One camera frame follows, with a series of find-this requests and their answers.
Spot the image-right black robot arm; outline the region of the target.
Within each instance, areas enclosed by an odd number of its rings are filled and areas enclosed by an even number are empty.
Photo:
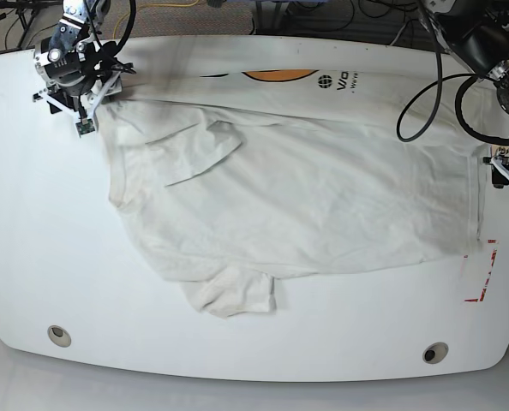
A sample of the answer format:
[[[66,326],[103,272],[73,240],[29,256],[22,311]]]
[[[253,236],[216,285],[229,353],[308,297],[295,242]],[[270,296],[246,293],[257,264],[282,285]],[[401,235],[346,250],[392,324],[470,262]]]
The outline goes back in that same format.
[[[469,88],[479,80],[488,80],[495,86],[500,108],[509,115],[509,1],[419,1],[417,5],[434,47],[442,47],[470,71],[455,95],[454,110],[461,129],[482,143],[509,148],[509,136],[475,131],[462,112]],[[506,151],[484,162],[492,168],[495,188],[509,185]]]

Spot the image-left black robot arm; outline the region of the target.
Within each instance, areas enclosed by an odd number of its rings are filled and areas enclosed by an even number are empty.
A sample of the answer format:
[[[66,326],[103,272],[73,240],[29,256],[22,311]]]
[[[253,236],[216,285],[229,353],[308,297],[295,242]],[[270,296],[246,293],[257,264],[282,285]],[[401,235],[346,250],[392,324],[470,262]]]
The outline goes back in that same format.
[[[65,1],[56,31],[34,47],[35,70],[45,87],[33,101],[45,101],[52,114],[71,116],[79,136],[98,129],[96,110],[105,98],[122,91],[121,75],[136,73],[133,63],[117,58],[132,32],[136,2],[129,2],[123,37],[102,43],[99,29],[110,6],[109,1]]]

